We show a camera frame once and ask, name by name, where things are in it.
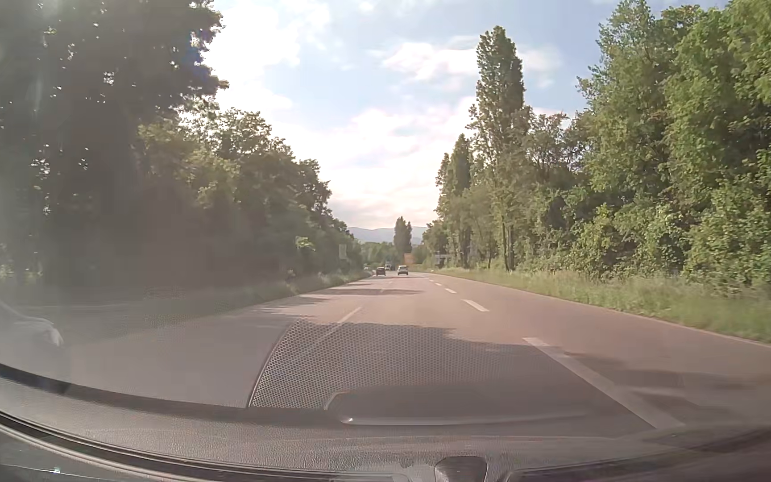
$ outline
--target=dashboard vent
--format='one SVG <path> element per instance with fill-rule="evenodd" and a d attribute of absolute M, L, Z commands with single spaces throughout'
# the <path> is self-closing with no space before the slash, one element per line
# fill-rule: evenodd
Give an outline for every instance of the dashboard vent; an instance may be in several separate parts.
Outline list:
<path fill-rule="evenodd" d="M 1 410 L 0 426 L 44 444 L 67 449 L 95 460 L 127 465 L 135 472 L 141 469 L 167 474 L 170 478 L 180 476 L 222 482 L 408 482 L 402 475 L 330 474 L 179 459 L 94 442 L 20 419 Z"/>

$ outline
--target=cloud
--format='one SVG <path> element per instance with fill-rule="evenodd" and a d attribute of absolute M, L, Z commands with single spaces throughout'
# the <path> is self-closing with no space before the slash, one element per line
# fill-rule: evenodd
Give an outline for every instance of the cloud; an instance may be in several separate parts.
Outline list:
<path fill-rule="evenodd" d="M 473 44 L 464 48 L 455 45 Z M 430 81 L 443 75 L 476 76 L 477 55 L 475 44 L 477 38 L 461 36 L 452 38 L 445 46 L 434 46 L 425 42 L 404 42 L 391 54 L 380 50 L 371 53 L 384 57 L 382 65 L 392 71 L 410 75 L 417 82 Z M 529 82 L 534 82 L 539 88 L 550 87 L 553 83 L 552 74 L 561 65 L 561 55 L 554 46 L 519 47 L 517 55 L 522 60 L 522 71 Z"/>
<path fill-rule="evenodd" d="M 230 82 L 217 95 L 220 105 L 265 113 L 291 108 L 290 99 L 264 85 L 264 73 L 299 64 L 301 43 L 316 43 L 331 21 L 328 6 L 316 0 L 239 0 L 222 17 L 223 31 L 205 54 L 214 73 Z"/>
<path fill-rule="evenodd" d="M 375 10 L 388 9 L 391 13 L 399 16 L 443 1 L 445 0 L 354 0 L 356 7 L 363 14 L 371 14 Z"/>
<path fill-rule="evenodd" d="M 423 42 L 401 44 L 382 64 L 393 71 L 410 74 L 416 81 L 427 81 L 440 74 L 474 75 L 477 72 L 474 49 L 437 48 Z"/>
<path fill-rule="evenodd" d="M 370 108 L 337 129 L 273 127 L 297 157 L 320 162 L 323 179 L 330 181 L 333 192 L 330 206 L 344 222 L 382 227 L 402 215 L 423 225 L 435 218 L 439 162 L 465 132 L 474 100 Z"/>

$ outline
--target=perforated speaker grille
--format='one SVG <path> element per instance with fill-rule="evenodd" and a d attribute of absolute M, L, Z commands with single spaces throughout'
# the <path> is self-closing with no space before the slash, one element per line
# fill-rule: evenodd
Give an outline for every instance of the perforated speaker grille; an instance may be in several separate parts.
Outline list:
<path fill-rule="evenodd" d="M 444 328 L 295 323 L 275 346 L 253 407 L 323 408 L 339 392 L 524 377 L 524 349 L 455 339 Z"/>

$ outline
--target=forest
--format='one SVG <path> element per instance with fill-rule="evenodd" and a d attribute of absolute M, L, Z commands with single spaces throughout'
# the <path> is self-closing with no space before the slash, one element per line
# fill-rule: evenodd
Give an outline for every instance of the forest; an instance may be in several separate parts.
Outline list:
<path fill-rule="evenodd" d="M 462 268 L 771 289 L 771 0 L 624 0 L 597 43 L 569 118 L 525 104 L 504 28 L 481 36 L 424 246 Z"/>
<path fill-rule="evenodd" d="M 97 291 L 361 267 L 318 162 L 213 100 L 220 29 L 211 0 L 0 0 L 0 279 Z"/>

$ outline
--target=windshield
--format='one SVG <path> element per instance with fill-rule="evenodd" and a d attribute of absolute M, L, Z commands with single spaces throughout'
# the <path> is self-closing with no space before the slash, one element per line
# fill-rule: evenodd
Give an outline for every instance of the windshield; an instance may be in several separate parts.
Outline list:
<path fill-rule="evenodd" d="M 771 426 L 771 0 L 0 0 L 0 412 Z"/>

